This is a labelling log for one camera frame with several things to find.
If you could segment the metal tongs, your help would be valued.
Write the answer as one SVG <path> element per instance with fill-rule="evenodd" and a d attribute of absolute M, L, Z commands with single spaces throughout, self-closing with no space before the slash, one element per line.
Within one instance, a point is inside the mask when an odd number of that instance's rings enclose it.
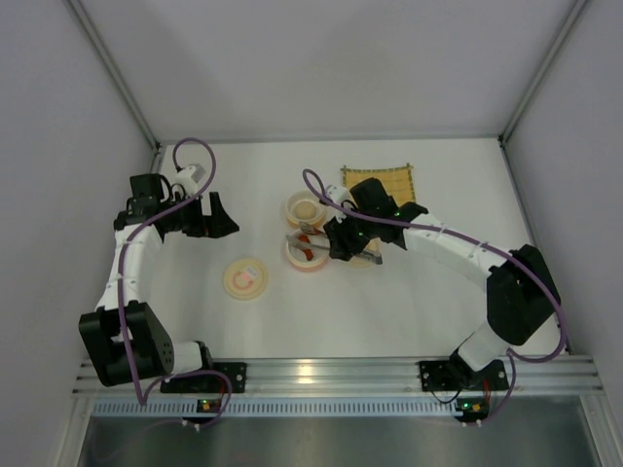
<path fill-rule="evenodd" d="M 299 228 L 286 235 L 288 250 L 293 258 L 300 262 L 313 263 L 331 259 L 330 251 L 333 243 L 328 234 L 319 228 L 307 223 L 300 223 Z M 380 251 L 380 244 L 372 240 L 359 253 L 351 253 L 340 261 L 349 263 L 353 268 L 380 266 L 384 260 Z"/>

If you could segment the orange chicken drumstick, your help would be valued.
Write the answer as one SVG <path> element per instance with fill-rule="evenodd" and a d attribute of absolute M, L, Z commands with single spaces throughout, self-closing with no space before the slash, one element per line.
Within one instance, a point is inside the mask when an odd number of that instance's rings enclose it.
<path fill-rule="evenodd" d="M 306 234 L 300 234 L 297 239 L 301 242 L 303 242 L 304 244 L 310 244 L 310 239 Z M 313 254 L 313 250 L 311 248 L 307 248 L 306 246 L 303 246 L 301 248 L 301 251 L 305 254 L 306 260 L 308 262 L 311 262 L 314 259 L 314 254 Z"/>

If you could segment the cream lid with pink handle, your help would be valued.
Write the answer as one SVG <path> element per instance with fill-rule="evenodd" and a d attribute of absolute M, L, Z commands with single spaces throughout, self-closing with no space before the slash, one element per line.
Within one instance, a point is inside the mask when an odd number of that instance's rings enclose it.
<path fill-rule="evenodd" d="M 223 274 L 223 287 L 234 299 L 251 301 L 259 298 L 269 281 L 265 265 L 255 258 L 242 258 L 231 263 Z"/>

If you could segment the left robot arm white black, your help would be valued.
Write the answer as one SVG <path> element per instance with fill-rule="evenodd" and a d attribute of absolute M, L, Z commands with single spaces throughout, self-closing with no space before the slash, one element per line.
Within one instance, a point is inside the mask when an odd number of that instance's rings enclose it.
<path fill-rule="evenodd" d="M 115 256 L 104 292 L 79 333 L 99 381 L 106 387 L 153 377 L 210 370 L 213 360 L 202 341 L 174 342 L 149 305 L 156 261 L 165 236 L 221 238 L 238 232 L 218 193 L 202 193 L 210 181 L 198 164 L 177 171 L 131 177 L 131 195 L 114 220 Z"/>

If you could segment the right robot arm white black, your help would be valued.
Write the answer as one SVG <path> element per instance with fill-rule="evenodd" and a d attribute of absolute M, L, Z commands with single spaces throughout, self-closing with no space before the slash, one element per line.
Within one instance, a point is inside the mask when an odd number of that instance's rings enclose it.
<path fill-rule="evenodd" d="M 502 250 L 446 228 L 428 209 L 398 204 L 377 178 L 351 189 L 330 185 L 322 201 L 337 209 L 323 226 L 330 257 L 349 261 L 374 239 L 423 255 L 479 286 L 485 321 L 449 357 L 450 375 L 463 387 L 481 379 L 495 359 L 525 344 L 553 315 L 560 295 L 541 253 L 529 244 Z"/>

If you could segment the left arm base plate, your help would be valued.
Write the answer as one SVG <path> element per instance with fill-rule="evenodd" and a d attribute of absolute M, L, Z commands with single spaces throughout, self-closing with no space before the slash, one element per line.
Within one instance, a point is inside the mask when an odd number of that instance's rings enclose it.
<path fill-rule="evenodd" d="M 242 394 L 245 392 L 247 364 L 242 361 L 217 361 L 213 364 L 215 375 L 174 377 L 160 383 L 165 394 Z"/>

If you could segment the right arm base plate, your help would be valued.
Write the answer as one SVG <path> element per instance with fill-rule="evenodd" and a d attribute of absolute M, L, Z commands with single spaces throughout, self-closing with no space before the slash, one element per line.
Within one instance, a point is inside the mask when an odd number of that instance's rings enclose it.
<path fill-rule="evenodd" d="M 485 382 L 492 391 L 509 388 L 509 380 L 501 360 L 493 360 L 483 370 L 447 359 L 422 360 L 418 363 L 421 387 L 425 392 L 482 391 Z"/>

